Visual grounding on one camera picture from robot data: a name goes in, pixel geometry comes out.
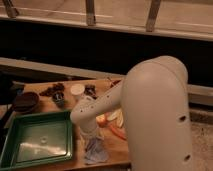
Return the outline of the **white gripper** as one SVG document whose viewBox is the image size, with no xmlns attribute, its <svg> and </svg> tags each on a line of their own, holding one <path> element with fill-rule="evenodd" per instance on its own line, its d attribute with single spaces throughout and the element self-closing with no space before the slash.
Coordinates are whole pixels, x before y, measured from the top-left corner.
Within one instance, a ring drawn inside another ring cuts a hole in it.
<svg viewBox="0 0 213 171">
<path fill-rule="evenodd" d="M 99 138 L 99 139 L 103 138 L 103 136 L 100 132 L 100 129 L 98 127 L 96 127 L 95 129 L 93 129 L 92 131 L 89 131 L 89 132 L 80 130 L 80 134 L 85 140 L 89 140 L 92 138 Z"/>
</svg>

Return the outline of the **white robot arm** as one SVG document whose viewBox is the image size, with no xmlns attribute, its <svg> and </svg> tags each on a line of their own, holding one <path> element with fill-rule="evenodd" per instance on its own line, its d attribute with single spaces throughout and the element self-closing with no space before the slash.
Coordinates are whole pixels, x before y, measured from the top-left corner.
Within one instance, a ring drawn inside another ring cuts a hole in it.
<svg viewBox="0 0 213 171">
<path fill-rule="evenodd" d="M 102 96 L 80 100 L 70 118 L 85 138 L 93 138 L 95 117 L 120 108 L 132 171 L 193 171 L 187 81 L 180 60 L 146 60 Z"/>
</svg>

